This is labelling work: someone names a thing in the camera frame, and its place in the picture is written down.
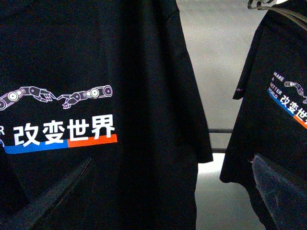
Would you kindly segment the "dark translucent right gripper right finger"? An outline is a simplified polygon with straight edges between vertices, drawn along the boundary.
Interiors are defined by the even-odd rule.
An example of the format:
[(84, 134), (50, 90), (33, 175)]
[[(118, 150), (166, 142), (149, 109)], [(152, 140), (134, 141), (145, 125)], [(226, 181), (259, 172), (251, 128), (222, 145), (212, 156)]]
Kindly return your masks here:
[(251, 167), (256, 188), (279, 230), (307, 228), (307, 174), (256, 153)]

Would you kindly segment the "dark translucent right gripper left finger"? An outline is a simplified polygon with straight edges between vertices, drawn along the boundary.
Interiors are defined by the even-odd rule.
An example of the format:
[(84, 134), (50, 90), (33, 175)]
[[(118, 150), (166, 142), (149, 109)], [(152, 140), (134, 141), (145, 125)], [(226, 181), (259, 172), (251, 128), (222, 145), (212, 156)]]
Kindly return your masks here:
[(93, 226), (93, 160), (86, 159), (0, 225), (2, 230), (89, 230)]

